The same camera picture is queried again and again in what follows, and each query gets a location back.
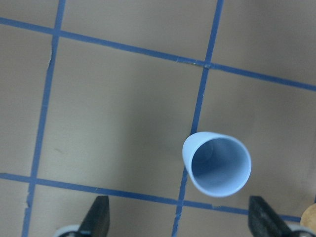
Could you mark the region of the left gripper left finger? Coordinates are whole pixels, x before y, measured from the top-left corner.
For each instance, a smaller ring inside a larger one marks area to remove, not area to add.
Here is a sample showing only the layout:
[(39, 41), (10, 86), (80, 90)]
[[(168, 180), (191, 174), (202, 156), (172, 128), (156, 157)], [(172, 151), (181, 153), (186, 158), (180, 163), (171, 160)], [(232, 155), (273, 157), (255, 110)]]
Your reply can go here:
[(83, 222), (77, 237), (106, 237), (110, 227), (110, 205), (108, 196), (97, 196)]

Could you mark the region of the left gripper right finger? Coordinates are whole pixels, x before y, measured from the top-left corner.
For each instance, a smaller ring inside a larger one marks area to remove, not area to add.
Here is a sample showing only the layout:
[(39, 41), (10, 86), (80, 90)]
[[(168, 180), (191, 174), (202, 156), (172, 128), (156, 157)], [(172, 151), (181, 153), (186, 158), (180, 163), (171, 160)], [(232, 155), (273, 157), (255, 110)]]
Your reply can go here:
[(261, 196), (250, 196), (248, 227), (253, 237), (290, 237), (292, 230)]

